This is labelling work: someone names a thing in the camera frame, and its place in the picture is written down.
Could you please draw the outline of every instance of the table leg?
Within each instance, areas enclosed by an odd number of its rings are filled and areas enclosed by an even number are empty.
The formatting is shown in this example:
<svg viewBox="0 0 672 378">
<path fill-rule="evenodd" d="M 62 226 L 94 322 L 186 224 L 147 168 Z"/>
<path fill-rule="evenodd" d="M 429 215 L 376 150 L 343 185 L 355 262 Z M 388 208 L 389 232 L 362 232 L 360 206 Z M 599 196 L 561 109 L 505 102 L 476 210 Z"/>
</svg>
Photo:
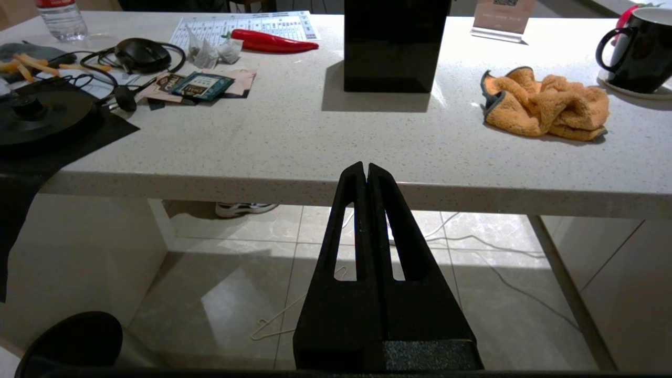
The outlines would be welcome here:
<svg viewBox="0 0 672 378">
<path fill-rule="evenodd" d="M 167 252 L 157 221 L 146 199 L 37 195 L 9 255 L 0 346 L 25 351 L 83 311 L 128 326 Z"/>
</svg>

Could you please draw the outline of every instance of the sneaker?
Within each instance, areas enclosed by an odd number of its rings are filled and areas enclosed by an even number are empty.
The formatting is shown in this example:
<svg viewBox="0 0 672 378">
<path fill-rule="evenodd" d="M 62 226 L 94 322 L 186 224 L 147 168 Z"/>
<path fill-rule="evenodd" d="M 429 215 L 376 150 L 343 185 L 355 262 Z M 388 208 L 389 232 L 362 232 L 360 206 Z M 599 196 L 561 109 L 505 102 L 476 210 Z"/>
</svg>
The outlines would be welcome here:
<svg viewBox="0 0 672 378">
<path fill-rule="evenodd" d="M 262 214 L 278 207 L 271 203 L 227 203 L 214 204 L 214 213 L 220 218 L 237 218 L 245 214 Z"/>
</svg>

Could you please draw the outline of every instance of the qr code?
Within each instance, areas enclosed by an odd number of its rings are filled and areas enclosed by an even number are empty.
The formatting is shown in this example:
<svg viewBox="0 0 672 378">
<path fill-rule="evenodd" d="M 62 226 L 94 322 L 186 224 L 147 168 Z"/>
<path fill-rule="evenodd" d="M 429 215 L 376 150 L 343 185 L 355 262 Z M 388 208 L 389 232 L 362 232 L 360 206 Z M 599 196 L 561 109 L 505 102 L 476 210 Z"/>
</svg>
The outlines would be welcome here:
<svg viewBox="0 0 672 378">
<path fill-rule="evenodd" d="M 515 7 L 516 5 L 518 5 L 518 0 L 493 0 L 493 4 Z"/>
</svg>

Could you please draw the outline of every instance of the orange microfiber towel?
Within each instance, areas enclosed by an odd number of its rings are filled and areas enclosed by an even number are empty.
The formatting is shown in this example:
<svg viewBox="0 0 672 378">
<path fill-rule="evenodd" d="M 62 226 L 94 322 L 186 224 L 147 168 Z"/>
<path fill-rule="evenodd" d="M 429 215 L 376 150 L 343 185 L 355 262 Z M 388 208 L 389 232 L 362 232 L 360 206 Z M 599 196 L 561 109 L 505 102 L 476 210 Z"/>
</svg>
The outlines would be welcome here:
<svg viewBox="0 0 672 378">
<path fill-rule="evenodd" d="M 503 77 L 487 71 L 480 86 L 486 98 L 485 120 L 511 133 L 592 141 L 607 132 L 609 98 L 598 87 L 569 83 L 555 75 L 535 81 L 529 67 L 518 67 Z"/>
</svg>

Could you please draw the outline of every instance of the wire hanger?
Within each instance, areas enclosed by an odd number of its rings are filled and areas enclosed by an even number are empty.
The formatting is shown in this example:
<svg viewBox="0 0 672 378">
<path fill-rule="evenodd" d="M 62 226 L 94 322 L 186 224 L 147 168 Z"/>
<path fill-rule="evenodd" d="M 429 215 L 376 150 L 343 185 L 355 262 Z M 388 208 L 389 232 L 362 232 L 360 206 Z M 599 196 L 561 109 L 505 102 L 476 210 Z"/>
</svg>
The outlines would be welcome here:
<svg viewBox="0 0 672 378">
<path fill-rule="evenodd" d="M 344 266 L 342 266 L 342 267 L 336 269 L 336 271 L 334 272 L 334 275 L 338 274 L 338 272 L 340 272 L 340 271 L 343 271 L 343 275 L 341 276 L 341 280 L 343 280 L 343 278 L 345 278 L 345 275 L 347 274 L 347 268 L 344 267 Z M 270 323 L 272 323 L 273 320 L 279 318 L 282 314 L 284 314 L 285 312 L 287 312 L 287 310 L 289 310 L 289 309 L 292 308 L 295 304 L 297 304 L 301 299 L 305 298 L 306 295 L 308 295 L 308 292 L 306 292 L 305 294 L 303 294 L 302 296 L 300 296 L 299 298 L 297 298 L 294 302 L 291 302 L 291 304 L 290 304 L 289 306 L 285 307 L 281 312 L 275 314 L 270 320 L 266 320 L 266 319 L 259 319 L 259 320 L 257 320 L 257 324 L 259 324 L 259 328 L 257 328 L 257 330 L 254 331 L 254 333 L 253 333 L 252 335 L 250 335 L 250 339 L 252 339 L 252 340 L 254 340 L 254 341 L 259 341 L 259 340 L 262 340 L 262 339 L 265 339 L 265 338 L 269 338 L 269 337 L 272 337 L 272 336 L 277 336 L 277 335 L 288 334 L 288 333 L 290 333 L 290 332 L 294 332 L 294 330 L 296 330 L 296 328 L 292 328 L 291 330 L 284 330 L 284 331 L 271 332 L 271 333 L 269 333 L 269 334 L 264 334 L 264 335 L 261 335 L 261 336 L 256 336 L 258 333 L 261 332 L 261 330 L 263 330 L 264 328 L 268 327 L 268 325 L 269 325 Z"/>
</svg>

